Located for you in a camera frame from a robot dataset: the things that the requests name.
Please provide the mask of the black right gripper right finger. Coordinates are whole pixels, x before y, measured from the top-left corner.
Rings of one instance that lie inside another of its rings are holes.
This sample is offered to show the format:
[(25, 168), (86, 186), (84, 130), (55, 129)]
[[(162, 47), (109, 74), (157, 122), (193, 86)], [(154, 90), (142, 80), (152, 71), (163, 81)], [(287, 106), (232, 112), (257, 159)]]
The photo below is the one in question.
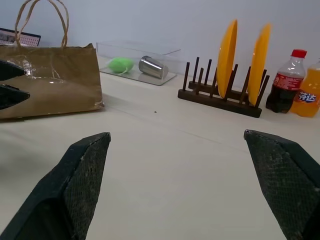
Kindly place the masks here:
[(247, 129), (258, 182), (287, 240), (320, 240), (320, 164), (298, 143)]

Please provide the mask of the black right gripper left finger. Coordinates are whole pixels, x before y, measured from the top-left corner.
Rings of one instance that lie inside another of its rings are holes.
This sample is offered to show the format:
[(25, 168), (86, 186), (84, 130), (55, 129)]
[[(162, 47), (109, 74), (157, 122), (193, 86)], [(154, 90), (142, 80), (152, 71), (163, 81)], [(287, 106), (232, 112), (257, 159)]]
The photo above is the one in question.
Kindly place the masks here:
[(99, 199), (111, 135), (73, 143), (34, 187), (0, 240), (86, 240)]

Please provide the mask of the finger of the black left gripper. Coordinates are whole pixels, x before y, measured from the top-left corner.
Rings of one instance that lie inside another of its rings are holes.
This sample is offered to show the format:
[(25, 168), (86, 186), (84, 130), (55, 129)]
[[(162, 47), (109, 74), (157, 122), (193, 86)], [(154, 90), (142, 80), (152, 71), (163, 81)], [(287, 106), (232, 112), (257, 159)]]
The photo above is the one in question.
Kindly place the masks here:
[(15, 64), (0, 60), (0, 81), (25, 75), (25, 70)]
[(28, 92), (7, 84), (0, 84), (0, 110), (13, 107), (29, 98)]

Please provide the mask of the dark framed calendar board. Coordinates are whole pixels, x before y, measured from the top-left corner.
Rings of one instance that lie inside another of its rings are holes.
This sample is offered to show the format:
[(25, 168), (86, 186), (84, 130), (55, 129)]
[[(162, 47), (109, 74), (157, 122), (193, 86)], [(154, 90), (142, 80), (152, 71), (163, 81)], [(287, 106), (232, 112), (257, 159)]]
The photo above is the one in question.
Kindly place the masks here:
[[(41, 36), (22, 32), (19, 38), (22, 46), (37, 47)], [(16, 45), (15, 31), (0, 27), (0, 45)]]

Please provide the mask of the orange soda bottle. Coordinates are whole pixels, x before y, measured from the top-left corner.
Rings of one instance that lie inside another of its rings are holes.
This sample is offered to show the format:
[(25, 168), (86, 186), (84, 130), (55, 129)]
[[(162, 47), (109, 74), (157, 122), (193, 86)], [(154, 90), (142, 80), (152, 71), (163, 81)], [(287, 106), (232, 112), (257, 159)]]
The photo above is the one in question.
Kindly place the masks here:
[(296, 93), (290, 111), (298, 116), (312, 118), (320, 108), (320, 59), (308, 69)]

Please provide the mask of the cola bottle with red cap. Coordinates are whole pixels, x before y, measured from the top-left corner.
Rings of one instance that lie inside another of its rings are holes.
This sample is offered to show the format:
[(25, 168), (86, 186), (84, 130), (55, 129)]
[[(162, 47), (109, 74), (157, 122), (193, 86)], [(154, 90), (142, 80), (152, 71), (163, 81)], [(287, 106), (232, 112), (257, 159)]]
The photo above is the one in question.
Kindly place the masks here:
[(266, 100), (267, 109), (284, 114), (291, 109), (296, 93), (306, 76), (306, 55), (306, 50), (294, 49), (290, 59), (278, 69)]

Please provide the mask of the dark wooden dish rack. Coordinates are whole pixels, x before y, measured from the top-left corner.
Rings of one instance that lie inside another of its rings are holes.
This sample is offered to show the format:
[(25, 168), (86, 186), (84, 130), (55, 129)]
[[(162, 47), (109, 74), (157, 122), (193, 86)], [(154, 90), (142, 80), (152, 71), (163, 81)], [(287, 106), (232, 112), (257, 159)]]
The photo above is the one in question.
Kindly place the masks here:
[(257, 102), (251, 104), (249, 102), (249, 77), (251, 70), (248, 69), (245, 82), (241, 91), (233, 90), (233, 83), (238, 70), (236, 64), (231, 71), (229, 83), (227, 85), (225, 97), (221, 97), (218, 91), (217, 76), (214, 75), (211, 85), (208, 84), (209, 73), (211, 69), (212, 60), (208, 61), (207, 70), (200, 69), (199, 75), (197, 75), (200, 58), (197, 57), (194, 67), (194, 75), (192, 80), (188, 80), (190, 63), (187, 62), (185, 66), (185, 73), (183, 79), (182, 88), (178, 90), (177, 97), (182, 100), (198, 103), (201, 105), (245, 115), (248, 117), (259, 118), (262, 113), (260, 103), (267, 87), (270, 76), (267, 74), (267, 70), (264, 69), (260, 80), (260, 86), (257, 96)]

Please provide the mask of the green fuzzy ball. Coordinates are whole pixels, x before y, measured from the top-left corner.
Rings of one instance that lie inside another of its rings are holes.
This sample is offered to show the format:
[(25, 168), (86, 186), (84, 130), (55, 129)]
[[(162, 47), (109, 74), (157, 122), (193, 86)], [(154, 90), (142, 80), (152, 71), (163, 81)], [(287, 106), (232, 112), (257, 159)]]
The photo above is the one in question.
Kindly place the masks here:
[(116, 74), (126, 74), (134, 67), (134, 61), (127, 57), (114, 57), (108, 63), (107, 67)]

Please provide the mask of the yellow plate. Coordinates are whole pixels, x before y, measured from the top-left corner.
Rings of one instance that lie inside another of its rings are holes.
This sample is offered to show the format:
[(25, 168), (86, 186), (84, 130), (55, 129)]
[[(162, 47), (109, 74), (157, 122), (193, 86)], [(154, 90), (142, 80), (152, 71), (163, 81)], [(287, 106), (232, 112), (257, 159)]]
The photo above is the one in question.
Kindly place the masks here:
[(265, 69), (271, 31), (271, 23), (267, 23), (262, 27), (253, 50), (247, 87), (248, 101), (253, 106), (256, 105), (260, 92), (261, 80)]
[(220, 43), (216, 67), (216, 83), (219, 95), (226, 96), (229, 80), (233, 70), (238, 32), (238, 20), (234, 19), (228, 26)]

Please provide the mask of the stainless steel cup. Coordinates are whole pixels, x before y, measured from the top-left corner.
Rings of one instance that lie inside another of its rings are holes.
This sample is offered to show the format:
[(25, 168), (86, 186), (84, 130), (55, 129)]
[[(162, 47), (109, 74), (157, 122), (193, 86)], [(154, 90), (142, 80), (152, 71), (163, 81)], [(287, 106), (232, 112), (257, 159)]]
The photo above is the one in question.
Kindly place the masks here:
[(138, 69), (142, 73), (157, 79), (165, 78), (169, 72), (169, 69), (166, 65), (147, 55), (140, 59), (138, 63)]

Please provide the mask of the clear acrylic box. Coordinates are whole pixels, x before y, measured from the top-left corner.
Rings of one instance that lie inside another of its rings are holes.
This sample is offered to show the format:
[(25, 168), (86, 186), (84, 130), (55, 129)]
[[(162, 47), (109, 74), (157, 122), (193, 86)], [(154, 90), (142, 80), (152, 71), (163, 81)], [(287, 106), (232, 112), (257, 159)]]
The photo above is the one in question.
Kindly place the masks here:
[[(128, 40), (109, 40), (96, 43), (100, 72), (156, 86), (161, 86), (176, 77), (180, 65), (180, 51), (180, 49), (174, 47)], [(168, 67), (167, 76), (163, 79), (158, 79), (142, 73), (138, 68), (138, 64), (143, 56), (152, 57), (166, 65)], [(107, 67), (107, 64), (116, 57), (132, 59), (134, 61), (132, 70), (124, 74), (112, 72)]]

